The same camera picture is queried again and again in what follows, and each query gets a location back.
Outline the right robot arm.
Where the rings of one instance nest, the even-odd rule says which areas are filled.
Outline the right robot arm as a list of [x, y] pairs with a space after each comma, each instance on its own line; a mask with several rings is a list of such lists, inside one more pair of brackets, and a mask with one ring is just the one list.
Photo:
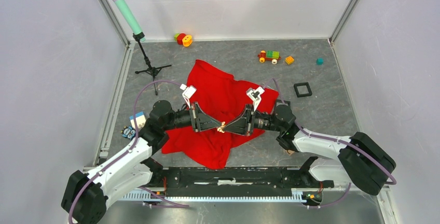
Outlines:
[[300, 171], [300, 181], [312, 187], [319, 181], [352, 183], [363, 192], [378, 195], [384, 185], [396, 185], [392, 175], [395, 161], [367, 134], [333, 136], [302, 127], [288, 105], [278, 105], [273, 113], [261, 113], [246, 105], [234, 120], [218, 128], [221, 132], [250, 136], [255, 130], [276, 131], [279, 145], [292, 152], [318, 156]]

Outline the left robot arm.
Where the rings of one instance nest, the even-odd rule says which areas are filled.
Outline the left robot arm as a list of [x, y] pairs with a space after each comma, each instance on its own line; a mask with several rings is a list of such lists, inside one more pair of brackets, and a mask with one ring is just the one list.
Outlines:
[[61, 202], [68, 222], [98, 223], [125, 194], [143, 185], [159, 185], [163, 172], [143, 162], [169, 140], [167, 130], [191, 127], [192, 132], [202, 132], [221, 126], [197, 102], [186, 110], [174, 111], [170, 102], [157, 101], [145, 125], [134, 128], [132, 140], [125, 148], [85, 173], [77, 170], [70, 175]]

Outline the gold butterfly brooch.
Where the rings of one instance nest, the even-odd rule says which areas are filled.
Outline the gold butterfly brooch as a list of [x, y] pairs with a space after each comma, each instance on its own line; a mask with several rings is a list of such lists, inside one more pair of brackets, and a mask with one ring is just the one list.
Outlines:
[[224, 127], [226, 126], [226, 122], [222, 122], [221, 125], [217, 128], [218, 132], [225, 133]]

